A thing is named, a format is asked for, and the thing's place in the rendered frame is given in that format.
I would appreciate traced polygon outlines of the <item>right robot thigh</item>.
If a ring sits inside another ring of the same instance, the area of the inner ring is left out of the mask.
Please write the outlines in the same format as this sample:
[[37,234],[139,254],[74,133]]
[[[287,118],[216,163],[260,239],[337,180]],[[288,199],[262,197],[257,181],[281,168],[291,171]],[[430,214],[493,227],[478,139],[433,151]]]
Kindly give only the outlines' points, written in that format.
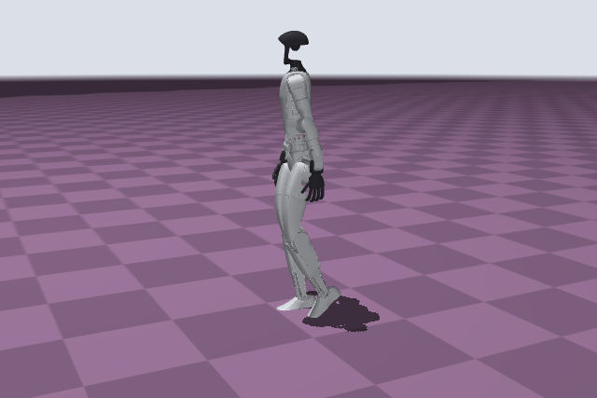
[[[279,171],[276,189],[275,189],[276,213],[277,213],[277,218],[278,218],[280,229],[282,230],[282,233],[284,233],[284,235],[285,235],[285,231],[284,231],[284,225],[283,225],[282,208],[283,208],[283,196],[284,196],[284,192],[285,192],[285,186],[286,186],[286,182],[289,177],[289,174],[290,174],[290,170],[288,168],[287,162],[283,163],[281,166],[281,169]],[[299,228],[305,230],[302,226],[299,226]],[[285,237],[285,239],[286,239],[286,237]]]

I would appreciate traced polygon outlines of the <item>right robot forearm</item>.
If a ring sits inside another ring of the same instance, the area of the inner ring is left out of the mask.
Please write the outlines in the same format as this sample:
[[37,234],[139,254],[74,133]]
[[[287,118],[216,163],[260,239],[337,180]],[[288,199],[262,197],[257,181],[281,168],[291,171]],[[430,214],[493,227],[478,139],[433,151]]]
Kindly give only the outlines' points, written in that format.
[[[283,150],[286,152],[285,159],[287,160],[287,153],[290,152],[290,139],[296,138],[296,135],[285,135],[285,142],[283,145]],[[294,143],[294,142],[291,142]],[[283,151],[282,150],[282,151]],[[282,153],[282,152],[281,152]]]

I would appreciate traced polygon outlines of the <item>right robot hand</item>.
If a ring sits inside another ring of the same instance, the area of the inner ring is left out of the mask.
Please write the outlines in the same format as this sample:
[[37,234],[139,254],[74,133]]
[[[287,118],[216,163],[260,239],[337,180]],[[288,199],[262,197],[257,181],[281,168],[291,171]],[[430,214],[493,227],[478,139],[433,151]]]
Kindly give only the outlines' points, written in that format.
[[281,153],[281,156],[280,156],[281,163],[279,163],[277,165],[277,167],[275,168],[274,172],[272,173],[272,180],[274,180],[275,186],[277,184],[277,179],[278,179],[278,175],[279,175],[279,171],[281,169],[281,166],[282,166],[283,163],[287,162],[287,160],[285,159],[285,154],[286,154],[286,152],[283,150],[282,153]]

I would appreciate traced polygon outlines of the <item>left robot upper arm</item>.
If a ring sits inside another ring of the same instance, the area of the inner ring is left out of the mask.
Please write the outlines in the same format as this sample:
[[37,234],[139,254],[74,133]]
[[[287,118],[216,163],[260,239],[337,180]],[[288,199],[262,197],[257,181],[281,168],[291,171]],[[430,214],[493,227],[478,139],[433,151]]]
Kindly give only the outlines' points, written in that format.
[[302,120],[309,117],[314,123],[305,78],[303,75],[292,75],[287,79],[286,83],[295,102],[296,109],[300,114],[300,119],[296,123],[296,129],[300,133],[305,133],[306,131],[302,127]]

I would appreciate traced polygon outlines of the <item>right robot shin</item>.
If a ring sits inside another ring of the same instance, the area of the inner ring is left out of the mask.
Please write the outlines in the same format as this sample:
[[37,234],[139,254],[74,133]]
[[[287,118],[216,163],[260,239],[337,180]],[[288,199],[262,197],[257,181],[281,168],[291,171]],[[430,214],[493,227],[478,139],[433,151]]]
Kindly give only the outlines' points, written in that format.
[[[287,242],[286,242],[284,233],[282,233],[282,237],[283,237],[283,243],[284,243],[284,248],[285,248],[285,257],[286,257],[286,261],[287,261],[287,265],[288,265],[290,274],[292,276],[292,281],[293,281],[294,287],[296,288],[297,299],[298,300],[306,299],[307,291],[306,291],[305,276],[300,271],[299,267],[297,266],[296,262],[294,261],[293,257],[291,256],[290,252],[288,251],[288,249],[286,247]],[[294,249],[292,249],[292,250],[294,251]],[[300,295],[299,295],[299,293],[300,293]],[[305,298],[303,298],[304,295],[306,296]]]

